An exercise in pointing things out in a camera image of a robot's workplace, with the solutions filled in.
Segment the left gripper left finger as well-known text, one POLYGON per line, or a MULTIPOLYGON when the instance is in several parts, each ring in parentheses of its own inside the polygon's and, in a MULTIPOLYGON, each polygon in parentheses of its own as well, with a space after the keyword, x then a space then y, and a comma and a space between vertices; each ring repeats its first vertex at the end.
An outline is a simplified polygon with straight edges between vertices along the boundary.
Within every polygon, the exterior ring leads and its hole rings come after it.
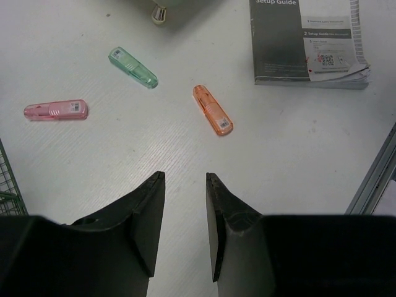
POLYGON ((154 276, 165 205, 165 174, 75 221, 83 245, 77 296, 146 296, 154 276))

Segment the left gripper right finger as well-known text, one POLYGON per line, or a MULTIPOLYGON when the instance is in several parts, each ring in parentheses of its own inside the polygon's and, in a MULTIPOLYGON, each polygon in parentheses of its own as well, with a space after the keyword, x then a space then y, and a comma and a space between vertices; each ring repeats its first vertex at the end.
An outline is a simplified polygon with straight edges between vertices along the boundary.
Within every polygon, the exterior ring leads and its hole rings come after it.
POLYGON ((272 264, 263 216, 206 174, 212 281, 219 296, 272 296, 272 264))

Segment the pink correction tape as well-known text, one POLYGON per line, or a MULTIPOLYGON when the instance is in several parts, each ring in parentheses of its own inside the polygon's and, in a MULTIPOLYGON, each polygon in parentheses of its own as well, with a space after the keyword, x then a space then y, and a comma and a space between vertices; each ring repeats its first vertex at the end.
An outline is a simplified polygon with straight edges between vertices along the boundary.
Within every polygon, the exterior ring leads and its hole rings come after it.
POLYGON ((88 116, 84 100, 54 101, 28 105, 24 116, 30 121, 83 120, 88 116))

